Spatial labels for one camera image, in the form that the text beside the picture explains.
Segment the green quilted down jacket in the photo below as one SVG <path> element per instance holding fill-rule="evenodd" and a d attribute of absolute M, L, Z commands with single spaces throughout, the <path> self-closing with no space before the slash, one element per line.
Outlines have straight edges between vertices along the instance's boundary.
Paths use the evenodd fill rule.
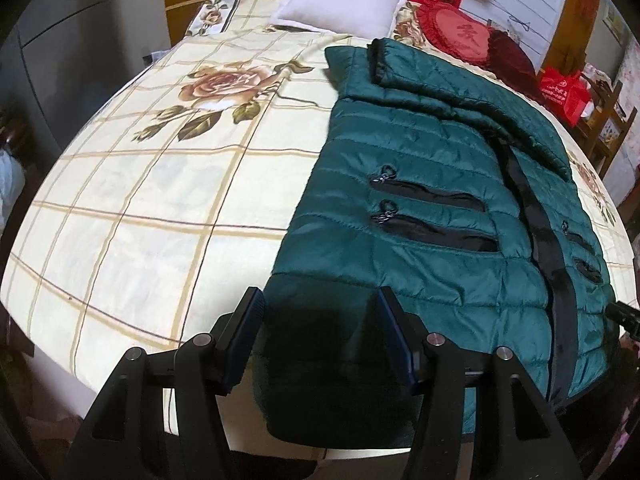
<path fill-rule="evenodd" d="M 265 287 L 254 393 L 273 436 L 401 448 L 420 402 L 375 314 L 458 347 L 511 348 L 565 408 L 605 380 L 614 292 L 559 133 L 510 90 L 400 42 L 324 52 L 337 91 Z"/>

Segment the wooden chair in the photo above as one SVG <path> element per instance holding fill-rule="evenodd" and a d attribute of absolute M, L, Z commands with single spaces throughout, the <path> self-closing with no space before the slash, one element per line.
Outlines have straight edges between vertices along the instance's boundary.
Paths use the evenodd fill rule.
<path fill-rule="evenodd" d="M 570 134 L 603 179 L 634 124 L 638 108 L 634 106 L 629 113 L 623 109 L 620 95 L 624 84 L 621 81 L 611 86 L 605 80 L 595 80 L 584 73 L 580 78 L 588 84 L 593 110 L 588 117 L 579 118 Z"/>

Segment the red shopping bag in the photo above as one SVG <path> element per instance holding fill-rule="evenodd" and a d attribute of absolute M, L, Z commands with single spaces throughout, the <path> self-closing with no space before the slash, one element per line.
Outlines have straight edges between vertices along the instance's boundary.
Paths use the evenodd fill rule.
<path fill-rule="evenodd" d="M 570 128 L 578 124 L 591 102 L 591 94 L 580 70 L 563 75 L 556 68 L 548 66 L 541 74 L 538 88 L 544 98 L 544 106 Z"/>

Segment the floral checked bed sheet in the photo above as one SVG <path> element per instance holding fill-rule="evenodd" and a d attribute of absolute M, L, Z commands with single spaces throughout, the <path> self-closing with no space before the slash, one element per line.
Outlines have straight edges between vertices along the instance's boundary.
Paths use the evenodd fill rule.
<path fill-rule="evenodd" d="M 403 6 L 390 39 L 510 90 L 564 145 L 614 299 L 634 302 L 628 238 L 568 132 L 484 68 L 438 50 Z M 262 26 L 192 36 L 78 132 L 26 212 L 1 299 L 66 372 L 99 389 L 127 348 L 172 350 L 265 292 L 337 100 L 324 52 L 371 39 Z"/>

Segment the dark red velvet cushion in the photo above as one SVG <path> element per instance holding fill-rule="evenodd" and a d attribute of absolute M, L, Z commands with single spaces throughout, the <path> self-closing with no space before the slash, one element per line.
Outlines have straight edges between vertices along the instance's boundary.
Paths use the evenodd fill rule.
<path fill-rule="evenodd" d="M 511 89 L 539 104 L 544 102 L 532 61 L 502 30 L 491 29 L 488 39 L 488 67 Z"/>

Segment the red heart-shaped cushion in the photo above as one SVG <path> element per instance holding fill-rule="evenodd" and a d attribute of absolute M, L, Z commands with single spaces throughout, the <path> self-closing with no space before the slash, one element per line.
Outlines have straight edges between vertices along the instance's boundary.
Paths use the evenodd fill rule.
<path fill-rule="evenodd" d="M 424 3 L 416 11 L 430 44 L 458 60 L 485 67 L 490 29 L 446 2 Z"/>

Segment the white square pillow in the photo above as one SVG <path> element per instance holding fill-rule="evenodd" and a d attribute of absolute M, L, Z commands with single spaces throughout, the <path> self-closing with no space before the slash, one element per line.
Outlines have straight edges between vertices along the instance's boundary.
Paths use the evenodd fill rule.
<path fill-rule="evenodd" d="M 362 39 L 390 36 L 408 0 L 281 0 L 269 19 L 274 26 L 347 34 Z"/>

